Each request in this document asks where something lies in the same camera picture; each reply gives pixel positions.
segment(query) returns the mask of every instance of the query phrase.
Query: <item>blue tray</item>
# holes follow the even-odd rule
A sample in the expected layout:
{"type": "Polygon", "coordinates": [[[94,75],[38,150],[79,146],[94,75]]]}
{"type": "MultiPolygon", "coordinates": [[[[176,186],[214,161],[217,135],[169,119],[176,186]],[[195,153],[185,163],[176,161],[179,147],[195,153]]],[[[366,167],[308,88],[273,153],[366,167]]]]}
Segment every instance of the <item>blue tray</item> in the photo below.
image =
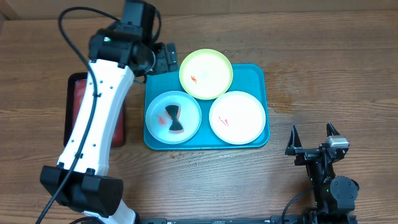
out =
{"type": "MultiPolygon", "coordinates": [[[[271,135],[269,129],[268,105],[264,73],[255,64],[232,65],[234,78],[228,91],[244,91],[256,97],[266,111],[266,127],[260,136],[253,142],[243,145],[232,145],[219,139],[211,130],[209,123],[209,110],[215,100],[197,100],[201,108],[201,125],[191,139],[180,144],[165,144],[156,140],[148,131],[144,119],[144,141],[154,150],[197,150],[197,149],[239,149],[264,146],[271,135]]],[[[167,91],[184,91],[180,84],[179,72],[170,72],[162,75],[148,75],[145,89],[145,110],[152,100],[167,91]]]]}

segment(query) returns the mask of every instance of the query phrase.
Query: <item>wall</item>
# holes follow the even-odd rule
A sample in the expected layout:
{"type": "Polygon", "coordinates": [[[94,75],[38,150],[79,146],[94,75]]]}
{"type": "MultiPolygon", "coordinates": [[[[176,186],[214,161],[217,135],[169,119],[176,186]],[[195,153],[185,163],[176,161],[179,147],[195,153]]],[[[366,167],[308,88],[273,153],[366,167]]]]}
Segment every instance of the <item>wall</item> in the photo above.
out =
{"type": "MultiPolygon", "coordinates": [[[[0,0],[0,11],[10,19],[55,19],[72,6],[88,6],[120,16],[125,0],[0,0]]],[[[398,9],[396,0],[147,0],[162,15],[249,12],[349,11],[398,9]]],[[[73,12],[69,17],[98,17],[73,12]]]]}

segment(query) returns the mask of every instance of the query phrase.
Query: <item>tray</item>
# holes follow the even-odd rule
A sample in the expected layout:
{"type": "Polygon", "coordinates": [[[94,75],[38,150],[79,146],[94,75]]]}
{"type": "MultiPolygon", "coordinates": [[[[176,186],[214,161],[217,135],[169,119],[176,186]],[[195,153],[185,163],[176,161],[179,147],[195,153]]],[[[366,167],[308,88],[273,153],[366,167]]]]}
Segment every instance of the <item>tray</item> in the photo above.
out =
{"type": "MultiPolygon", "coordinates": [[[[264,73],[255,64],[234,64],[232,65],[234,78],[228,91],[245,91],[256,97],[266,112],[266,126],[260,136],[253,142],[243,145],[232,145],[219,139],[210,127],[209,110],[215,100],[199,100],[202,112],[201,126],[191,139],[180,144],[165,144],[156,140],[148,131],[144,119],[144,141],[153,150],[199,150],[199,149],[242,149],[257,148],[264,146],[271,135],[268,118],[268,105],[266,96],[266,84],[264,73]]],[[[184,91],[177,72],[165,73],[162,75],[148,75],[145,90],[145,109],[151,101],[162,93],[177,90],[184,91]]]]}

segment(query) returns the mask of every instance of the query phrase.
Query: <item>plate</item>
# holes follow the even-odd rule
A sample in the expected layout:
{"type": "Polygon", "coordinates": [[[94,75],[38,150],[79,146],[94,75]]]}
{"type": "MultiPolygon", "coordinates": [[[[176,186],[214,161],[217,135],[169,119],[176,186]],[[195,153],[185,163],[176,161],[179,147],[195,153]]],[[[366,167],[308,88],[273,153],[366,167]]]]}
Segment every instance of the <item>plate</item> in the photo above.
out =
{"type": "Polygon", "coordinates": [[[254,96],[231,91],[214,101],[209,122],[221,140],[230,144],[247,144],[262,133],[266,125],[266,112],[254,96]]]}
{"type": "Polygon", "coordinates": [[[233,80],[232,65],[221,53],[201,49],[188,55],[180,67],[180,83],[191,96],[211,100],[225,93],[233,80]]]}
{"type": "Polygon", "coordinates": [[[156,140],[178,144],[189,140],[198,131],[201,109],[192,96],[181,91],[168,91],[150,103],[145,121],[156,140]]]}

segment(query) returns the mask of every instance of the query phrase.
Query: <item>wooden table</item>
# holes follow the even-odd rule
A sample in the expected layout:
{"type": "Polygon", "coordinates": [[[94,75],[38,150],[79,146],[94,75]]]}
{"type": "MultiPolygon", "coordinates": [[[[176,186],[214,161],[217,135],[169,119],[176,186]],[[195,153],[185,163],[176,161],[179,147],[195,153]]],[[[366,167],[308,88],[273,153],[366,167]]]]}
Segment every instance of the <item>wooden table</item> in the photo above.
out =
{"type": "MultiPolygon", "coordinates": [[[[68,35],[84,54],[110,20],[70,19],[68,35]]],[[[300,12],[164,18],[160,40],[175,42],[178,61],[211,48],[232,63],[256,63],[266,76],[271,139],[262,149],[152,151],[142,140],[144,85],[126,99],[127,141],[111,150],[112,177],[142,217],[239,218],[281,214],[309,188],[304,167],[284,155],[291,125],[304,147],[326,138],[331,121],[351,149],[337,175],[360,186],[360,223],[398,218],[398,13],[300,12]]],[[[67,79],[85,71],[56,21],[6,21],[0,36],[0,223],[33,223],[50,195],[43,165],[63,151],[67,79]]],[[[311,195],[291,206],[313,206],[311,195]]],[[[53,205],[45,223],[81,214],[53,205]]]]}

